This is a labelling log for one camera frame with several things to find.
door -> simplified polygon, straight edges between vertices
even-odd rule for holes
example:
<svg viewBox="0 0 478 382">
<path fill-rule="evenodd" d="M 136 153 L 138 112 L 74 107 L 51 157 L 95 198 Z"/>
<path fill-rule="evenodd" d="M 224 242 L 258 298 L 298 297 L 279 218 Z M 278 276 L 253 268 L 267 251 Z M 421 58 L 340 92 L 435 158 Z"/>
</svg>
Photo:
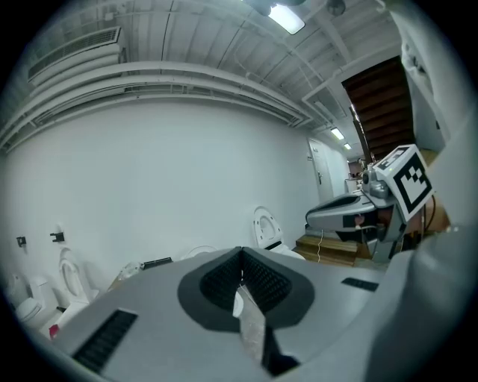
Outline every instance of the door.
<svg viewBox="0 0 478 382">
<path fill-rule="evenodd" d="M 334 197 L 332 182 L 330 181 L 329 167 L 327 166 L 325 155 L 326 147 L 324 147 L 324 144 L 315 140 L 309 140 L 309 145 L 311 147 L 315 177 L 317 179 L 317 187 L 319 190 L 319 202 L 322 204 Z"/>
</svg>

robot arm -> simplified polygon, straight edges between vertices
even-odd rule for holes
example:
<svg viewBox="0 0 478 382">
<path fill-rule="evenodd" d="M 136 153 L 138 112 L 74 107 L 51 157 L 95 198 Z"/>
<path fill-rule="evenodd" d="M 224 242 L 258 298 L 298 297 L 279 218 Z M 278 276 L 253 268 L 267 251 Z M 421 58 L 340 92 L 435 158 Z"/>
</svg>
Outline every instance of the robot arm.
<svg viewBox="0 0 478 382">
<path fill-rule="evenodd" d="M 417 146 L 402 145 L 364 172 L 362 190 L 313 208 L 305 219 L 315 229 L 335 231 L 343 241 L 366 242 L 374 260 L 386 261 L 408 221 L 432 194 Z M 391 209 L 388 226 L 378 220 L 378 212 L 385 209 Z M 360 215 L 364 216 L 363 227 L 356 224 Z"/>
</svg>

air conditioner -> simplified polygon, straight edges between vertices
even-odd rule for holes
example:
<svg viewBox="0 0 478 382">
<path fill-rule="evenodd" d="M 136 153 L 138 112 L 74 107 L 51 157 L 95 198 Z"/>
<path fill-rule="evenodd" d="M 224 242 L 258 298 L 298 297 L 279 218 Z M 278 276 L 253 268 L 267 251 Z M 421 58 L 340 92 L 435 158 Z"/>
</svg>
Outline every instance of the air conditioner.
<svg viewBox="0 0 478 382">
<path fill-rule="evenodd" d="M 28 70 L 28 83 L 41 93 L 61 81 L 103 66 L 126 61 L 125 36 L 113 27 L 74 39 L 39 59 Z"/>
</svg>

wall hook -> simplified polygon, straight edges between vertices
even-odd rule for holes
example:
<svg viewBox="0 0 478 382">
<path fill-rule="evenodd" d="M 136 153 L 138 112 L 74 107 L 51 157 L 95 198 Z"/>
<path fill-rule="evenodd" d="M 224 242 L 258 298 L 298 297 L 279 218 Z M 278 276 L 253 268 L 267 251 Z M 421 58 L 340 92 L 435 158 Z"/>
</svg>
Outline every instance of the wall hook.
<svg viewBox="0 0 478 382">
<path fill-rule="evenodd" d="M 17 237 L 16 242 L 20 248 L 23 247 L 24 245 L 27 245 L 27 239 L 24 236 Z"/>
<path fill-rule="evenodd" d="M 63 232 L 58 232 L 57 234 L 50 234 L 50 236 L 55 237 L 53 239 L 53 242 L 64 242 L 65 241 L 65 235 L 63 234 Z"/>
</svg>

vent grille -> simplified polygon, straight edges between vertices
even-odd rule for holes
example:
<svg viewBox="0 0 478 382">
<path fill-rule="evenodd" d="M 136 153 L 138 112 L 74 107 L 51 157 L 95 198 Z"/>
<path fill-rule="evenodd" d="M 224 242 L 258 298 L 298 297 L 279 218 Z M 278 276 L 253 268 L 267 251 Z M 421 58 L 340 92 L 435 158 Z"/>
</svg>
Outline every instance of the vent grille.
<svg viewBox="0 0 478 382">
<path fill-rule="evenodd" d="M 100 372 L 136 318 L 136 314 L 117 310 L 73 358 L 90 370 Z"/>
<path fill-rule="evenodd" d="M 35 75 L 40 73 L 46 67 L 72 54 L 79 53 L 80 51 L 92 48 L 94 46 L 96 47 L 100 45 L 115 43 L 117 41 L 118 30 L 119 28 L 113 28 L 95 32 L 93 34 L 80 37 L 76 40 L 73 40 L 71 43 L 68 43 L 58 49 L 55 49 L 52 53 L 47 54 L 44 58 L 35 63 L 28 70 L 28 78 L 32 79 Z"/>
</svg>

